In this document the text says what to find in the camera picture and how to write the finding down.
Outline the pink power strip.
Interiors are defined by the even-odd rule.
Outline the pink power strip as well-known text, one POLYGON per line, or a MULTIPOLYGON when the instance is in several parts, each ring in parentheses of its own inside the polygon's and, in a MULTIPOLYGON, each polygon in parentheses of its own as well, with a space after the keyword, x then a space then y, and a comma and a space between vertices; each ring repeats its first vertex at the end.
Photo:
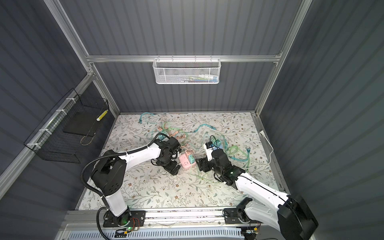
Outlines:
POLYGON ((179 156, 179 161, 183 169, 188 170, 196 165, 196 159, 193 154, 183 153, 179 156))

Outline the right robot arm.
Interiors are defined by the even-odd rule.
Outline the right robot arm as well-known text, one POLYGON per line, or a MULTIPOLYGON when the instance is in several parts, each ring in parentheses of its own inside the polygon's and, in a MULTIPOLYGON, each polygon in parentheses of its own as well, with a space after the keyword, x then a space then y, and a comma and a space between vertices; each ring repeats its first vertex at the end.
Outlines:
POLYGON ((304 198, 295 197, 261 183, 233 165, 222 149, 208 149, 196 160, 199 170, 212 171, 215 178, 247 197, 237 206, 240 221, 258 221, 278 231, 286 240, 309 240, 319 223, 304 198))

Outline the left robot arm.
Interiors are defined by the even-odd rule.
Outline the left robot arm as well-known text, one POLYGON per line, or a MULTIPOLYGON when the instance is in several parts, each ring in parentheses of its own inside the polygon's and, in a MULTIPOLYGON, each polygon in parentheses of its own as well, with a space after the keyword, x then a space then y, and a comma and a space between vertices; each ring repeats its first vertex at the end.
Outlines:
POLYGON ((155 137, 147 145, 127 152, 107 151, 95 159, 91 179, 96 187, 86 187, 102 198, 107 210, 114 217, 127 215, 129 207, 121 192, 125 172, 143 162, 151 161, 152 165, 162 167, 175 176, 181 168, 176 161, 180 153, 181 145, 174 137, 166 137, 165 141, 155 137))

